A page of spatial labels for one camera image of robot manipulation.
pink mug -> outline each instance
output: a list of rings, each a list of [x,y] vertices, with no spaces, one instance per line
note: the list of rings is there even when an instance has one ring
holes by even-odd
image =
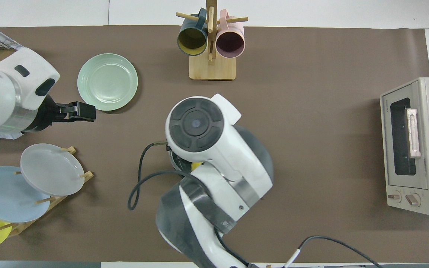
[[[228,15],[228,10],[221,10],[220,25],[216,34],[216,51],[225,58],[237,58],[245,47],[244,25],[242,22],[227,23],[235,17]]]

toaster oven window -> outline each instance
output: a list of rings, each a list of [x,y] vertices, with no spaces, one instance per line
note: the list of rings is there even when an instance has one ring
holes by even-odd
[[[416,165],[408,156],[408,126],[406,109],[411,108],[410,98],[393,102],[391,111],[391,133],[393,136],[394,171],[397,175],[415,175]]]

mug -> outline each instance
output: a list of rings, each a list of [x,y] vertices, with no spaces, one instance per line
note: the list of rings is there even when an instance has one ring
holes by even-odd
[[[216,34],[216,51],[225,58],[237,58],[244,52],[246,41],[244,39],[244,26],[242,22],[228,24],[228,10],[221,10],[220,25]]]
[[[201,8],[198,14],[198,21],[185,19],[178,34],[178,47],[188,56],[196,56],[204,52],[207,47],[208,27],[206,22],[206,9]]]

wooden mug stand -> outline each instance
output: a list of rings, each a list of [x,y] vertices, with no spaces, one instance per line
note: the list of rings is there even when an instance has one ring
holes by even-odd
[[[208,24],[208,46],[206,50],[198,56],[189,57],[189,77],[192,80],[225,80],[230,81],[236,78],[236,58],[228,59],[216,56],[216,33],[217,25],[220,23],[217,17],[217,0],[206,0]],[[177,17],[189,20],[198,20],[197,17],[176,13]],[[227,20],[228,23],[247,22],[247,17],[237,17]]]
[[[70,154],[75,154],[76,149],[74,147],[69,147],[69,148],[61,148],[62,151],[68,151]],[[80,178],[84,178],[84,183],[86,183],[88,180],[90,180],[91,178],[93,178],[93,173],[91,171],[87,171],[84,174],[80,175]],[[49,212],[51,209],[53,209],[53,207],[55,207],[57,204],[59,204],[62,200],[64,200],[67,197],[49,197],[43,200],[39,200],[34,202],[34,204],[41,204],[43,202],[51,202],[49,204],[49,208],[47,209],[46,213]],[[31,224],[33,224],[35,221],[37,221],[38,219],[35,219],[33,221],[29,221],[29,222],[24,222],[24,223],[10,223],[10,224],[6,224],[0,227],[0,231],[2,229],[6,229],[9,227],[12,227],[12,231],[10,232],[8,237],[11,236],[17,236],[18,234],[20,234],[22,231],[24,231],[27,227],[29,227]]]

brown paper mat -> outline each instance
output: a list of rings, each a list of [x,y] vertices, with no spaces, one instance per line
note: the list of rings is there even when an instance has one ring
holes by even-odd
[[[287,261],[307,236],[326,235],[379,262],[429,262],[429,216],[386,205],[379,96],[429,76],[421,29],[246,28],[246,50],[231,82],[192,81],[176,26],[7,28],[61,73],[56,102],[82,100],[77,75],[100,53],[125,56],[138,71],[134,99],[94,123],[55,123],[16,141],[0,140],[0,166],[19,165],[35,143],[75,146],[95,178],[17,237],[0,260],[189,261],[161,238],[155,213],[178,178],[142,187],[126,208],[143,148],[164,139],[178,101],[221,93],[269,150],[272,190],[225,236],[251,262]],[[150,149],[143,173],[170,168],[162,147]],[[329,241],[313,241],[299,262],[363,262]]]

